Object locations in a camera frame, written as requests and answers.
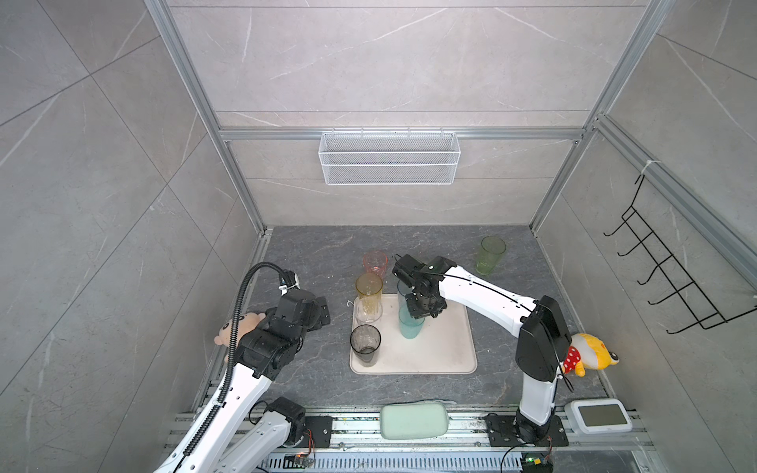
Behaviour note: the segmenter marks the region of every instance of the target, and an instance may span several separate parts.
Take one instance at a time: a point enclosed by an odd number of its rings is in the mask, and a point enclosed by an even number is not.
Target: wall tile
[[[169,0],[176,7],[590,7],[644,6],[645,0]]]
[[[678,0],[660,34],[754,77],[755,22],[752,0]]]
[[[7,0],[0,10],[0,123],[87,75],[37,2]]]
[[[205,134],[195,106],[161,39],[94,76],[167,181]]]
[[[168,183],[212,244],[237,198],[218,152],[205,136]]]
[[[0,127],[0,156],[5,387],[165,183],[92,79]]]
[[[237,199],[213,246],[237,283],[245,277],[256,240],[257,233],[245,206]]]
[[[250,140],[232,142],[232,150],[248,178],[322,179],[318,145],[318,140]]]
[[[642,11],[173,9],[216,109],[277,112],[588,110]]]
[[[757,314],[708,331],[692,328],[679,335],[666,333],[666,329],[675,331],[689,325],[694,322],[693,317],[675,297],[659,306],[647,303],[661,300],[672,289],[659,271],[647,285],[636,282],[645,280],[655,263],[641,247],[626,257],[617,255],[617,251],[623,254],[635,244],[630,230],[623,228],[612,237],[602,234],[611,232],[621,222],[621,214],[636,191],[636,176],[635,168],[609,143],[596,140],[572,174],[564,195],[618,275],[731,464],[737,471],[748,471],[755,446],[745,439],[757,422],[753,409],[757,378],[746,373],[753,371],[757,357],[752,340],[757,330]],[[634,206],[724,315],[731,317],[754,307],[754,289],[649,183],[643,185]],[[638,234],[648,233],[640,220],[631,219],[629,223]],[[647,241],[654,244],[653,237]],[[680,267],[676,270],[671,263],[663,267],[668,274],[672,273],[674,280],[679,275],[677,287],[690,281],[683,277]],[[684,290],[682,294],[701,317],[714,312],[698,291]]]
[[[551,180],[329,186],[322,178],[248,179],[248,185],[263,219],[274,226],[526,224]]]
[[[554,177],[568,155],[570,140],[460,140],[455,179]],[[321,179],[316,140],[232,142],[250,179]]]
[[[611,115],[757,244],[757,80],[657,37]]]
[[[2,471],[97,471],[209,252],[166,188],[0,396]]]
[[[733,471],[624,287],[562,197],[537,236],[585,329],[620,356],[605,373],[623,404],[642,415],[668,469]]]
[[[588,110],[507,112],[224,112],[221,126],[583,126]]]
[[[572,140],[461,140],[455,179],[553,178]]]
[[[236,284],[215,251],[126,411],[99,473],[153,471],[178,412],[189,412],[210,363],[213,337],[229,317]]]
[[[142,0],[40,0],[89,72],[157,36]]]

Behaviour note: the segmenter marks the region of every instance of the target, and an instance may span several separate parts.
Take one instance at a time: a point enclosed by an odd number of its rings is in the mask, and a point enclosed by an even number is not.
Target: table surface
[[[527,226],[292,226],[273,229],[264,259],[295,271],[301,287],[326,296],[331,325],[307,334],[295,360],[286,366],[265,400],[285,396],[303,406],[368,406],[442,399],[461,404],[504,405],[520,402],[522,372],[516,365],[517,339],[491,320],[468,309],[478,368],[470,375],[358,375],[349,366],[354,283],[364,272],[363,255],[381,250],[411,254],[421,261],[441,255],[473,270],[483,236],[499,235],[507,252],[486,279],[517,294],[549,295],[562,307],[571,333],[572,320],[544,255]],[[385,287],[396,287],[391,267]],[[278,303],[276,276],[264,269],[254,287],[252,311]],[[606,397],[596,372],[583,378],[568,374],[575,392],[559,383],[556,403]]]

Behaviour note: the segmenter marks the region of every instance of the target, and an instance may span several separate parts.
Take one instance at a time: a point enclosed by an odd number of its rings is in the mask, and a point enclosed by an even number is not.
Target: wire basket
[[[318,156],[327,185],[452,184],[460,159],[454,132],[326,132]]]

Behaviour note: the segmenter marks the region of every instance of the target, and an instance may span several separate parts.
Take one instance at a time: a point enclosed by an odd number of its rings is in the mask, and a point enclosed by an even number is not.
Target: black cable
[[[226,395],[229,393],[229,388],[231,387],[232,383],[232,375],[234,374],[234,355],[236,352],[236,344],[237,344],[237,334],[239,331],[239,317],[241,316],[241,306],[243,303],[245,303],[245,294],[247,293],[247,287],[250,285],[250,281],[252,280],[252,276],[258,272],[261,268],[271,268],[275,270],[279,276],[281,276],[281,280],[286,284],[287,287],[294,286],[294,278],[287,275],[286,272],[284,272],[283,269],[279,268],[277,265],[273,263],[268,263],[267,261],[261,261],[259,263],[254,264],[248,271],[245,277],[242,279],[241,284],[239,285],[239,292],[237,293],[237,299],[234,303],[234,315],[232,316],[232,327],[231,327],[231,333],[229,334],[229,362],[226,364],[226,375],[223,378],[223,384],[219,388],[220,391],[218,393],[217,401],[216,403],[210,408],[209,413],[207,414],[207,417],[203,420],[202,424],[200,425],[200,428],[195,433],[195,436],[192,437],[192,439],[187,443],[186,448],[184,449],[184,457],[187,457],[192,454],[192,452],[195,450],[195,447],[198,443],[200,443],[200,440],[202,440],[203,435],[205,435],[205,432],[210,427],[210,423],[213,422],[213,419],[216,418],[216,414],[220,410],[221,406],[223,405],[223,401],[226,399]]]
[[[255,409],[258,406],[258,404],[265,404],[266,409],[268,409],[268,401],[264,401],[261,399],[257,401],[255,404],[253,404],[250,410],[247,412],[247,420],[250,421],[251,424],[252,424],[252,418],[250,417],[250,415],[252,414],[252,409]]]
[[[508,449],[508,450],[507,450],[507,451],[505,452],[505,454],[504,454],[504,455],[502,455],[502,459],[500,460],[500,473],[504,473],[504,471],[503,471],[502,467],[503,467],[503,465],[505,464],[505,458],[507,458],[507,454],[508,454],[508,453],[510,453],[510,452],[512,452],[512,451],[513,451],[514,449],[516,449],[516,448],[518,448],[518,447],[523,447],[524,445],[525,445],[525,443],[524,443],[523,445],[513,445],[512,447],[510,447],[510,448],[509,448],[509,449]]]
[[[557,354],[557,348],[555,347],[555,342],[552,340],[552,337],[549,336],[550,330],[547,328],[547,324],[544,323],[544,320],[539,319],[539,323],[542,327],[544,327],[544,330],[547,331],[547,338],[550,340],[550,345],[552,345],[552,351],[555,353],[555,358],[557,359],[557,367],[560,368],[560,375],[562,376],[562,380],[565,382],[565,386],[568,387],[568,391],[573,392],[573,383],[570,382],[567,376],[565,376],[565,372],[562,370],[562,361],[560,361],[560,356]]]
[[[181,468],[181,466],[182,466],[182,463],[184,463],[184,459],[185,459],[186,457],[187,457],[187,455],[184,455],[184,456],[182,457],[182,459],[180,459],[180,460],[179,460],[179,464],[178,464],[178,465],[176,465],[176,468],[174,468],[174,469],[173,469],[173,473],[176,473],[176,472],[177,472],[177,471],[179,470],[179,468]]]
[[[475,284],[475,285],[481,286],[482,288],[486,288],[486,289],[488,289],[489,291],[492,291],[492,292],[496,292],[496,293],[497,293],[497,294],[499,294],[500,296],[502,296],[502,297],[505,297],[505,298],[507,298],[507,299],[511,300],[512,302],[514,302],[514,303],[518,304],[518,305],[519,305],[520,307],[523,307],[523,308],[524,308],[524,309],[526,309],[526,310],[527,310],[528,312],[534,312],[533,310],[531,310],[531,309],[529,309],[528,307],[524,306],[523,304],[519,303],[519,302],[518,302],[517,300],[513,299],[512,297],[510,297],[510,296],[508,296],[508,295],[506,295],[506,294],[502,294],[502,293],[501,293],[501,292],[499,292],[499,291],[498,291],[497,289],[494,289],[494,288],[490,288],[489,286],[487,286],[487,285],[483,285],[483,284],[482,284],[482,283],[480,283],[480,282],[477,282],[477,281],[471,281],[470,279],[468,279],[468,278],[463,278],[462,276],[455,276],[455,275],[451,275],[451,274],[439,274],[438,272],[427,272],[427,273],[425,273],[425,274],[429,274],[429,275],[432,275],[432,276],[443,276],[443,277],[445,277],[445,278],[456,278],[456,279],[462,279],[463,281],[467,281],[467,282],[470,282],[470,283],[472,283],[472,284]]]

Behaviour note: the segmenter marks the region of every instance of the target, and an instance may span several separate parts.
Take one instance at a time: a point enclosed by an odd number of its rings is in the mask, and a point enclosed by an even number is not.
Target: zip tie
[[[641,168],[640,175],[644,174],[644,171],[646,171],[646,168],[650,166],[651,163],[660,163],[662,164],[662,161],[655,161],[655,160],[646,160],[646,164],[644,164],[644,167]]]

